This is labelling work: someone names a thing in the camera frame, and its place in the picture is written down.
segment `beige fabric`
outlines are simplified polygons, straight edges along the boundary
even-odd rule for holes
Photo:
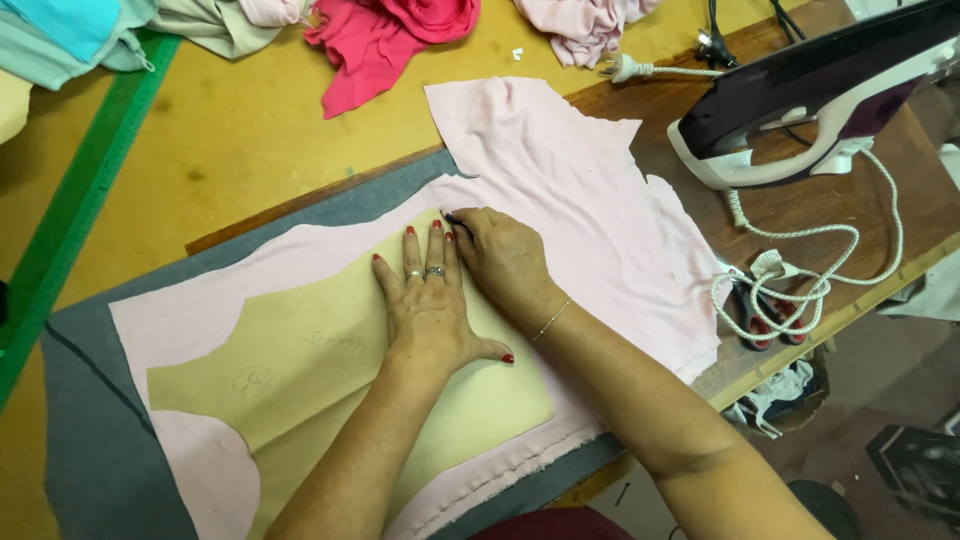
[[[412,225],[425,252],[435,209]],[[247,441],[260,473],[248,538],[259,539],[366,394],[387,350],[378,253],[402,268],[396,232],[340,273],[250,298],[227,342],[180,365],[147,370],[150,407],[213,416]],[[514,365],[478,360],[446,386],[400,475],[387,523],[440,472],[553,416],[533,351],[464,278],[468,319],[510,345]]]
[[[32,84],[0,69],[0,143],[10,140],[27,125],[32,87]]]
[[[218,55],[235,59],[266,47],[279,28],[254,26],[237,0],[158,0],[147,28],[179,34]]]

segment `scissors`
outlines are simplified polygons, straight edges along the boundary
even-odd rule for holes
[[[744,276],[747,278],[753,278],[752,275],[742,272],[736,266],[733,266],[723,260],[720,257],[720,254],[713,252],[717,257],[717,261],[720,262],[720,266],[725,272],[732,274],[737,274],[739,276]],[[767,323],[756,313],[754,310],[754,305],[750,302],[750,286],[744,282],[738,282],[731,280],[733,285],[733,299],[736,301],[738,309],[740,310],[740,328],[754,335],[763,335],[765,333],[770,333],[770,327],[767,326]],[[778,325],[782,325],[787,318],[793,315],[797,311],[797,306],[790,302],[789,300],[782,300],[780,298],[774,298],[763,292],[757,292],[756,294],[756,303],[760,306],[760,309],[763,310],[764,314],[774,321]],[[804,327],[804,319],[802,317],[797,317],[792,324],[790,324],[791,329],[801,329]],[[780,339],[787,345],[800,345],[806,339],[806,334],[797,333],[782,333]],[[766,351],[770,348],[770,345],[773,343],[772,339],[747,339],[742,337],[740,339],[743,342],[743,345],[750,349],[751,351]]]

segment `gold bracelet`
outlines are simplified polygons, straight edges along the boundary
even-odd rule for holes
[[[535,335],[534,338],[533,338],[531,341],[537,341],[537,338],[539,338],[540,336],[542,336],[543,333],[546,331],[546,329],[550,328],[550,325],[553,324],[554,319],[556,319],[557,317],[560,316],[561,311],[563,311],[567,306],[569,306],[569,305],[570,305],[570,301],[572,301],[572,300],[573,300],[573,297],[572,297],[572,296],[569,297],[569,298],[567,298],[567,299],[566,299],[566,303],[565,303],[563,306],[561,306],[561,308],[560,308],[559,310],[557,310],[557,314],[554,315],[553,317],[550,317],[550,320],[546,322],[546,325],[543,327],[543,330],[541,330],[540,333],[538,333],[537,335]]]

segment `yellow table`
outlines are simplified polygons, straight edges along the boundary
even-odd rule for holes
[[[731,32],[771,14],[763,2],[730,0],[718,22]],[[621,48],[638,61],[669,58],[707,25],[706,1],[666,0],[627,26]],[[567,94],[598,81],[594,71],[562,69],[547,37],[495,0],[472,35],[431,46],[392,90],[324,121],[320,97],[333,70],[301,33],[289,27],[240,61],[181,45],[57,307],[182,258],[184,244],[244,217],[439,143],[423,85],[522,76]],[[35,89],[27,127],[0,145],[0,280],[12,275],[109,83],[96,69],[56,93]],[[3,538],[58,536],[42,487],[44,402],[35,348],[0,414]]]

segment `hand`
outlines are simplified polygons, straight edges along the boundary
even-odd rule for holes
[[[550,278],[540,234],[494,209],[452,214],[469,228],[453,231],[473,278],[527,330],[542,327],[568,297]]]
[[[373,272],[387,299],[390,350],[384,363],[398,363],[403,371],[444,377],[477,358],[514,363],[510,348],[499,341],[477,337],[467,322],[467,302],[460,281],[460,263],[453,235],[440,220],[430,228],[425,268],[443,269],[441,276],[426,274],[420,262],[420,244],[413,227],[403,235],[403,272],[406,286],[379,255]]]

